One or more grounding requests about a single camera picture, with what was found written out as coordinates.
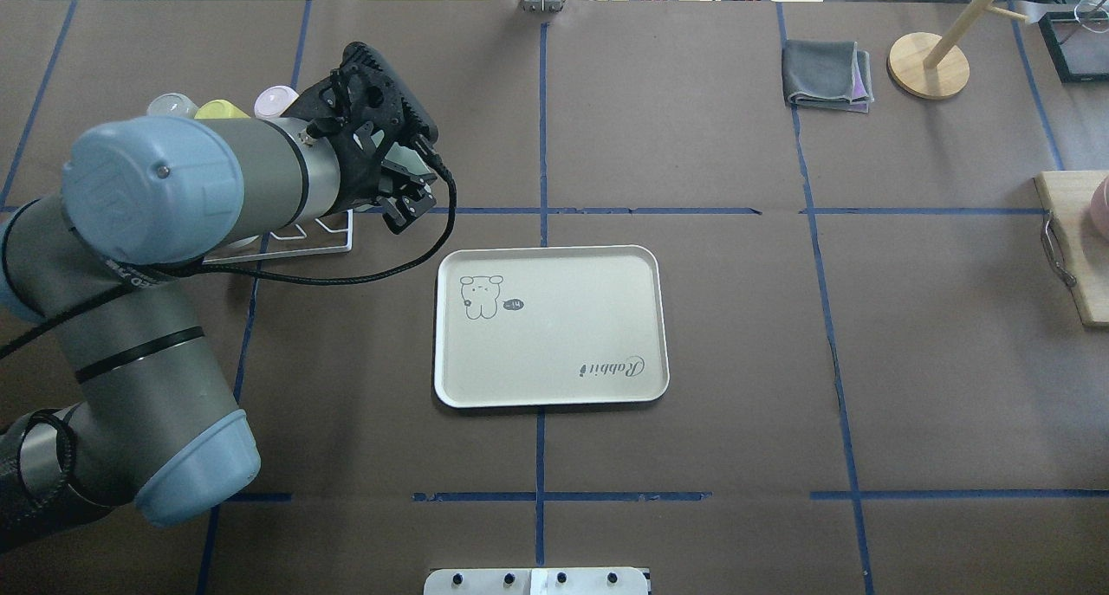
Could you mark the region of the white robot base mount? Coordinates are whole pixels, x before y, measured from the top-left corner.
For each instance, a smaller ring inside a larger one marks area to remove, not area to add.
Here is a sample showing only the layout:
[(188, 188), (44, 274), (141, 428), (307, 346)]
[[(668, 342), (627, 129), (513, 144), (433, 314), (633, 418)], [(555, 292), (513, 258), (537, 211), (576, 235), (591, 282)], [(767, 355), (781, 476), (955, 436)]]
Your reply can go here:
[(648, 570), (632, 566), (441, 568), (424, 594), (651, 594)]

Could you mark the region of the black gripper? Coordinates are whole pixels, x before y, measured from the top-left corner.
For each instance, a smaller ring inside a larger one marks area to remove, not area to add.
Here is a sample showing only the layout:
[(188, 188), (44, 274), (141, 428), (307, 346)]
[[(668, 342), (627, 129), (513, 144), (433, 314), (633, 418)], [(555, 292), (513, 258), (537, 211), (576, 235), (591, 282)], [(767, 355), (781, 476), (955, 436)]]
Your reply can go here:
[(340, 66), (302, 91), (282, 117), (308, 122), (308, 136), (330, 144), (340, 177), (332, 211), (381, 206), (386, 227), (400, 235), (435, 207), (436, 174), (420, 160), (409, 170), (386, 157), (393, 146), (411, 146), (419, 139), (433, 144), (438, 129), (375, 48), (350, 42)]

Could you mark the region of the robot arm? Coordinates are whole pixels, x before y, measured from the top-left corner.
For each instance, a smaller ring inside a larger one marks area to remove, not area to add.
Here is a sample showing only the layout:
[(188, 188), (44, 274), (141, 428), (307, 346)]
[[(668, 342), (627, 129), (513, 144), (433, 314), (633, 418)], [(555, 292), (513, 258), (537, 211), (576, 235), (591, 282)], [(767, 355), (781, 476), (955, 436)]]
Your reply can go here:
[(295, 286), (358, 286), (426, 261), (305, 278), (205, 261), (297, 223), (378, 207), (398, 235), (452, 175), (438, 129), (379, 51), (340, 65), (275, 117), (156, 113), (88, 129), (61, 188), (3, 223), (3, 306), (33, 324), (8, 357), (55, 332), (83, 394), (3, 430), (3, 551), (133, 504), (173, 527), (250, 485), (261, 458), (181, 283), (230, 273)]

